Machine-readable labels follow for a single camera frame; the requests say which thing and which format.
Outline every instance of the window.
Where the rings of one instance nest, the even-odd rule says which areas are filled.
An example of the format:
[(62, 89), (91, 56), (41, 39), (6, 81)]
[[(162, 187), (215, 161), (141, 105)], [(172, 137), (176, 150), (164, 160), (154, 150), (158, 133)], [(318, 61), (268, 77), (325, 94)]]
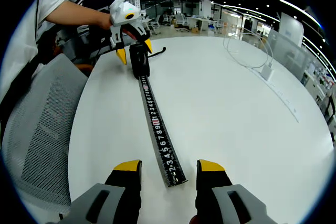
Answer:
[(181, 14), (181, 8), (180, 7), (174, 7), (174, 14)]

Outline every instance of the person's arm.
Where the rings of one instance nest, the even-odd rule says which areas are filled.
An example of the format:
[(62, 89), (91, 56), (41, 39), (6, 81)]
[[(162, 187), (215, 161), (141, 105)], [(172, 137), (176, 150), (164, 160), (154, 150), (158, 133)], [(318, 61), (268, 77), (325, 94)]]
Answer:
[(62, 2), (46, 17), (46, 21), (60, 25), (97, 25), (106, 30), (112, 25), (110, 14), (86, 8), (70, 1)]

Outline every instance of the office chair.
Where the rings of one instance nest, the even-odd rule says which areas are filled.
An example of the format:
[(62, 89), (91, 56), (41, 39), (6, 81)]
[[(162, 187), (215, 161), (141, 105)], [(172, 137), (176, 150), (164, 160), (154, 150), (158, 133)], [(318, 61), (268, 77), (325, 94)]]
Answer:
[(70, 210), (68, 150), (76, 108), (87, 81), (60, 54), (33, 78), (6, 125), (2, 154), (27, 202), (44, 210)]
[(332, 117), (335, 115), (335, 104), (334, 104), (334, 99), (332, 95), (329, 97), (328, 106), (323, 115), (324, 115), (324, 119), (327, 122), (327, 125), (329, 125), (332, 121)]
[(163, 14), (163, 20), (162, 20), (162, 25), (164, 26), (170, 26), (170, 21), (169, 21), (169, 18), (168, 18), (168, 15), (167, 14)]
[(155, 34), (160, 33), (160, 24), (159, 24), (159, 19), (161, 15), (157, 15), (155, 21), (151, 21), (148, 23), (148, 26)]
[(221, 29), (223, 30), (224, 27), (224, 21), (222, 19), (217, 20), (216, 22), (216, 30)]
[(185, 28), (185, 26), (189, 26), (189, 23), (183, 14), (176, 15), (176, 24), (183, 26), (183, 28), (178, 28), (177, 31), (190, 31), (189, 29)]

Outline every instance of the white cable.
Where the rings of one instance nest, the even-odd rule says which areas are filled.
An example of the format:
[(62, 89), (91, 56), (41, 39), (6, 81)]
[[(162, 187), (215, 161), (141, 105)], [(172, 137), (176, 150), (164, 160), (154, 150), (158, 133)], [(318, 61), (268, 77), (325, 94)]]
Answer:
[[(227, 50), (227, 52), (229, 53), (229, 55), (239, 64), (239, 65), (241, 65), (241, 66), (243, 66), (243, 67), (246, 67), (246, 68), (261, 68), (261, 67), (263, 67), (265, 64), (266, 64), (266, 62), (267, 62), (267, 60), (268, 60), (268, 57), (269, 57), (269, 53), (268, 53), (268, 50), (267, 50), (267, 47), (265, 46), (265, 44), (264, 44), (264, 42), (263, 42), (263, 40), (262, 40), (262, 38), (261, 38), (261, 35), (259, 35), (259, 34), (256, 34), (256, 33), (254, 33), (254, 32), (252, 32), (252, 31), (250, 31), (250, 30), (248, 30), (248, 29), (246, 29), (247, 31), (249, 31), (248, 33), (242, 33), (242, 34), (250, 34), (250, 35), (254, 35), (254, 36), (256, 36), (260, 41), (261, 41), (261, 43), (263, 44), (263, 46), (264, 46), (264, 48), (265, 48), (265, 50), (266, 50), (266, 53), (267, 53), (267, 58), (266, 58), (266, 61), (262, 64), (262, 65), (260, 65), (260, 66), (256, 66), (256, 67), (253, 67), (253, 66), (247, 66), (247, 65), (244, 65), (244, 64), (242, 64), (242, 63), (240, 63), (231, 53), (230, 53), (230, 51), (228, 50), (228, 46), (229, 46), (229, 43), (230, 43), (230, 40), (231, 40), (231, 38), (229, 39), (229, 42), (227, 43), (227, 46), (226, 46), (226, 50)], [(270, 66), (272, 65), (272, 62), (273, 62), (273, 59), (274, 59), (274, 54), (273, 54), (273, 51), (272, 51), (272, 48), (271, 48), (271, 46), (270, 46), (270, 44), (269, 44), (269, 42), (266, 40), (266, 43), (267, 43), (267, 45), (269, 46), (269, 49), (270, 49), (270, 51), (271, 51), (271, 54), (272, 54), (272, 56), (271, 56), (271, 61), (270, 61)], [(223, 46), (225, 47), (225, 36), (224, 36), (224, 39), (223, 39)]]

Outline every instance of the table surface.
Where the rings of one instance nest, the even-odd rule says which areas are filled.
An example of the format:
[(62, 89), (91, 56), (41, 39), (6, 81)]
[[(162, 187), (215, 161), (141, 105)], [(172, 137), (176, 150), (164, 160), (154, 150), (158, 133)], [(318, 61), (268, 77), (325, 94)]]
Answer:
[[(196, 214), (196, 161), (221, 164), (234, 184), (263, 201), (274, 221), (298, 223), (320, 196), (333, 168), (333, 146), (314, 99), (282, 65), (272, 82), (300, 114), (297, 122), (276, 94), (237, 64), (216, 37), (152, 41), (149, 80), (187, 183), (167, 188), (155, 158), (138, 80), (129, 55), (100, 57), (79, 101), (69, 147), (69, 188), (74, 201), (115, 166), (142, 160), (138, 223), (188, 223)], [(232, 40), (247, 64), (266, 55)]]

